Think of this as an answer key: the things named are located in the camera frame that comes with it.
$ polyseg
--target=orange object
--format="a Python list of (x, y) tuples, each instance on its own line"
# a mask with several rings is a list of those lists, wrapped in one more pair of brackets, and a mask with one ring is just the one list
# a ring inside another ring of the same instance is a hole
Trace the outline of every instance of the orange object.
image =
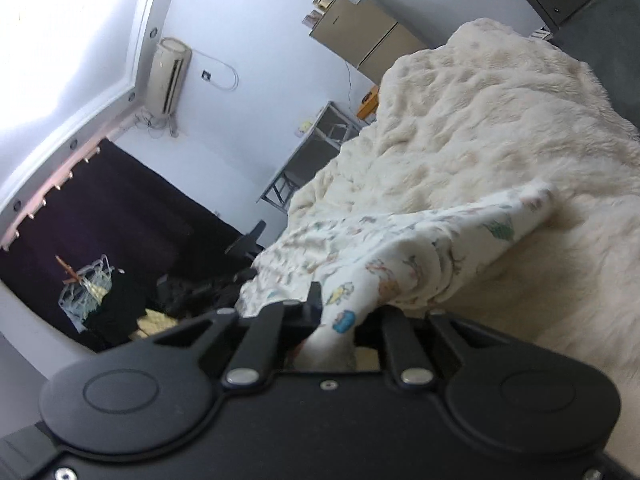
[(377, 85), (374, 85), (371, 91), (364, 96), (362, 104), (360, 105), (360, 108), (358, 108), (358, 113), (356, 114), (360, 120), (366, 119), (378, 109), (378, 104), (380, 103), (378, 101), (378, 90), (380, 90), (380, 88), (378, 88)]

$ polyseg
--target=beige blanket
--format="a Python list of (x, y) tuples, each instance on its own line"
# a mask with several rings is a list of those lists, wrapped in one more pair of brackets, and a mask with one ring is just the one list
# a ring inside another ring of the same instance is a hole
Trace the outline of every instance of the beige blanket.
[(556, 214), (444, 308), (609, 374), (623, 411), (608, 449), (640, 473), (637, 134), (586, 64), (478, 20), (396, 62), (378, 120), (297, 193), (287, 229), (555, 184)]

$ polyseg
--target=garment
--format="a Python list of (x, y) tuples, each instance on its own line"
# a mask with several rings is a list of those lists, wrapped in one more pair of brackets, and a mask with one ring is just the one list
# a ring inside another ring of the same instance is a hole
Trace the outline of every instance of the garment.
[[(548, 218), (553, 192), (551, 185), (534, 182), (445, 210), (313, 222), (282, 240), (281, 245), (299, 249), (287, 253), (299, 259), (284, 262), (281, 251), (267, 249), (255, 261), (257, 279), (242, 295), (254, 292), (251, 306), (292, 296), (303, 300), (310, 283), (320, 282), (321, 324), (294, 366), (345, 369), (353, 360), (353, 330), (376, 307), (391, 303), (415, 309), (450, 298)], [(290, 271), (268, 287), (278, 262)], [(255, 312), (247, 304), (240, 308), (244, 314)]]

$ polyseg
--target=bed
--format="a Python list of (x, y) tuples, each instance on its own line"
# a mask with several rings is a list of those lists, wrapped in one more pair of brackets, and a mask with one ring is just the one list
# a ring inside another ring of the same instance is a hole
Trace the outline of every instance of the bed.
[(287, 236), (310, 222), (451, 207), (534, 178), (557, 187), (555, 213), (440, 306), (609, 374), (623, 401), (609, 451), (638, 473), (638, 131), (588, 65), (545, 41), (482, 19), (401, 57), (376, 122), (293, 197), (238, 308), (254, 316), (268, 303), (261, 275), (287, 275), (278, 286), (304, 298), (313, 276), (287, 268), (287, 251), (300, 250)]

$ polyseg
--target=gray floor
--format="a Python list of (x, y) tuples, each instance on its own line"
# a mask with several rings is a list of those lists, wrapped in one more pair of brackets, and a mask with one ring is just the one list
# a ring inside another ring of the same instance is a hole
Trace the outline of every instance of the gray floor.
[(640, 0), (594, 0), (552, 43), (589, 63), (614, 109), (640, 128)]

